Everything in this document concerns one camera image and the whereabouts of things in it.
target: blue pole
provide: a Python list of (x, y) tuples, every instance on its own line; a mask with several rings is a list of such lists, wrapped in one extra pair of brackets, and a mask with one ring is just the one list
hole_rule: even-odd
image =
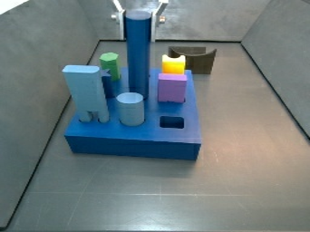
[(129, 10), (124, 14), (129, 92), (148, 97), (150, 13)]

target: yellow block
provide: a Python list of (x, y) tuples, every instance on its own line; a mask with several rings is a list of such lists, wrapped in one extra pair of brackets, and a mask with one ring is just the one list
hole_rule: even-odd
[(161, 56), (161, 73), (184, 74), (185, 56), (170, 58), (165, 54)]

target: square hole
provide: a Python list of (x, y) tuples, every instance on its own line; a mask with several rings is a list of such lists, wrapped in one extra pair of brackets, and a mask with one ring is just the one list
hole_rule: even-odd
[(184, 119), (181, 117), (160, 116), (160, 127), (182, 129)]

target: gray wall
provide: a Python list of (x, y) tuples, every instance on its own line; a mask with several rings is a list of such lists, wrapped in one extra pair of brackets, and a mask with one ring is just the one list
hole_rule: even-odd
[(74, 0), (30, 0), (0, 15), (0, 228), (69, 98), (61, 68), (85, 64), (96, 45)]
[[(109, 0), (78, 0), (101, 40), (118, 39)], [(152, 11), (157, 0), (121, 0), (122, 8)], [(169, 0), (157, 39), (240, 41), (269, 0)]]
[(310, 136), (310, 3), (272, 0), (241, 44)]

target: blue base block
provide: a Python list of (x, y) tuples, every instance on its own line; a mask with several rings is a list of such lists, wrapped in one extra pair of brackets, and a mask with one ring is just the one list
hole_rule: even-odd
[[(113, 92), (128, 92), (126, 69), (121, 80), (113, 83)], [(118, 121), (116, 99), (106, 99), (109, 121), (100, 123), (94, 116), (90, 122), (78, 122), (73, 115), (64, 136), (74, 153), (138, 156), (177, 160), (195, 160), (200, 150), (200, 124), (191, 71), (186, 75), (184, 103), (157, 102), (157, 75), (149, 71), (149, 88), (145, 104), (145, 121), (128, 127)]]

